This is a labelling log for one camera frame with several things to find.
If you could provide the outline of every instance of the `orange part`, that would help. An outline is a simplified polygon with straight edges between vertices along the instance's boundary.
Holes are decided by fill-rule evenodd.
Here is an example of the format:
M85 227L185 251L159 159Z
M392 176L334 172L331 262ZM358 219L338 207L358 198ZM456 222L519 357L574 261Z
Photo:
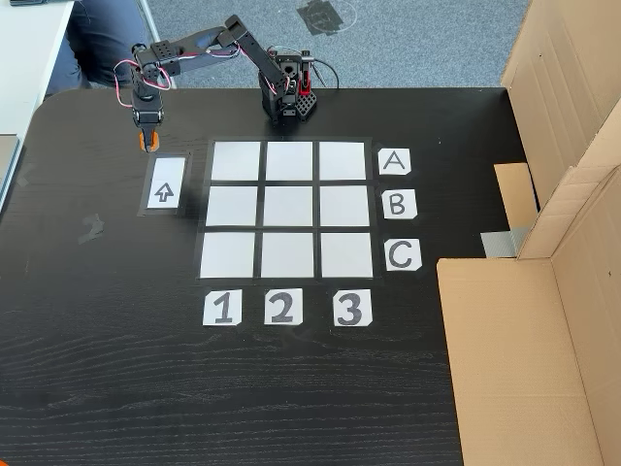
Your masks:
M151 131L151 139L153 140L153 144L149 146L148 150L145 149L145 138L143 137L142 132L138 134L138 138L140 140L140 149L145 152L155 152L159 149L159 134L157 134L155 130Z

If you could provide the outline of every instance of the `white paper square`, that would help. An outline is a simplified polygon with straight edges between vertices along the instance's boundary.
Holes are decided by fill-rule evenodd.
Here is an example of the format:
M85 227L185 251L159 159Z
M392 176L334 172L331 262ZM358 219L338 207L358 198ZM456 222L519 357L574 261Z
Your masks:
M212 180L257 181L260 154L259 142L216 142L213 149Z
M148 209L176 209L179 206L185 157L158 157L148 193Z
M256 186L212 186L206 225L255 225L256 190Z
M364 143L319 143L321 180L365 180Z
M300 325L302 319L302 288L271 289L265 295L266 325Z
M369 289L341 290L333 298L336 327L367 327L373 322Z
M321 275L325 278L372 278L369 233L322 233Z
M264 233L261 277L312 278L312 233Z
M251 279L254 233L206 233L201 260L202 279Z
M242 323L242 291L212 291L205 297L203 325L239 325Z
M267 186L263 224L312 226L312 186Z
M422 267L420 242L418 240L388 240L384 243L386 270L414 271Z
M312 143L268 143L266 180L272 182L312 181Z
M377 164L380 175L407 175L411 172L409 149L381 149Z
M413 219L418 215L414 189L394 189L381 194L384 218Z
M322 186L321 226L369 226L366 186Z

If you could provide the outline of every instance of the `number 2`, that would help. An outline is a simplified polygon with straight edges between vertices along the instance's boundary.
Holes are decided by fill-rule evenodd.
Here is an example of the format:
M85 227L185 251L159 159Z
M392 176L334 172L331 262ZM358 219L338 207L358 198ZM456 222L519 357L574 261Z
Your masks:
M266 325L299 325L302 317L302 288L271 289L265 295Z
M272 304L277 301L282 301L284 306L282 306L282 312L280 314L272 317L272 323L292 322L293 316L288 316L287 313L291 309L291 306L293 306L293 297L289 293L281 292L270 298Z

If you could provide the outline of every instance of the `number 3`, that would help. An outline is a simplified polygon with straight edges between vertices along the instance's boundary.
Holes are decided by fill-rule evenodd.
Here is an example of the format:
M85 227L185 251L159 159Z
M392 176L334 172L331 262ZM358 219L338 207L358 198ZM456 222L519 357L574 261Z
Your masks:
M351 289L334 296L334 324L337 327L366 327L373 321L371 291Z

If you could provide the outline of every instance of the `dark wooden table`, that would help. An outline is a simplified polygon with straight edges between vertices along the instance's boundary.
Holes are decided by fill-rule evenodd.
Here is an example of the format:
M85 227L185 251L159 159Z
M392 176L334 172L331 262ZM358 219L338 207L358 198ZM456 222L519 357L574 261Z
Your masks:
M165 96L160 152L191 150L183 217L137 216L148 157L108 90L37 112L0 217L0 458L11 466L462 464L435 273L507 230L493 164L524 161L502 89L318 92L307 124L272 127L258 90ZM410 148L423 268L371 286L369 327L335 327L308 286L298 327L203 327L197 223L208 140L372 138ZM97 215L103 235L80 244Z

